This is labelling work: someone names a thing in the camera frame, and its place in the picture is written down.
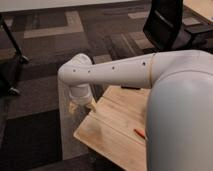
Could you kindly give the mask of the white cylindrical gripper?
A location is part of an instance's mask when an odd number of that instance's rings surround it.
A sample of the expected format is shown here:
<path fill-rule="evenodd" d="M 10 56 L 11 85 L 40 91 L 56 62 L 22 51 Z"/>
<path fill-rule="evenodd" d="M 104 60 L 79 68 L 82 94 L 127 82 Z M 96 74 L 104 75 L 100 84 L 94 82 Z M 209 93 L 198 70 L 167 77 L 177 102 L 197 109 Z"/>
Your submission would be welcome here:
<path fill-rule="evenodd" d="M 69 112 L 74 113 L 77 105 L 86 106 L 96 112 L 96 102 L 92 101 L 92 91 L 89 84 L 81 84 L 69 87 L 69 97 L 73 102 L 69 103 Z"/>

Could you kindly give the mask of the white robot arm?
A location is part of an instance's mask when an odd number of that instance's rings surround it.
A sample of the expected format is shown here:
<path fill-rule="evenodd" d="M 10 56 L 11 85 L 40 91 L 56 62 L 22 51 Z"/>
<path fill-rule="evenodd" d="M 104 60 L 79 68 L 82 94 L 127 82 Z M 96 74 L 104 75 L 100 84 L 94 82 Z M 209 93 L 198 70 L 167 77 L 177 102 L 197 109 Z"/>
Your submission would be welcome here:
<path fill-rule="evenodd" d="M 81 106 L 91 102 L 92 84 L 148 89 L 147 170 L 213 171 L 213 54 L 167 51 L 94 64 L 80 53 L 58 79 Z"/>

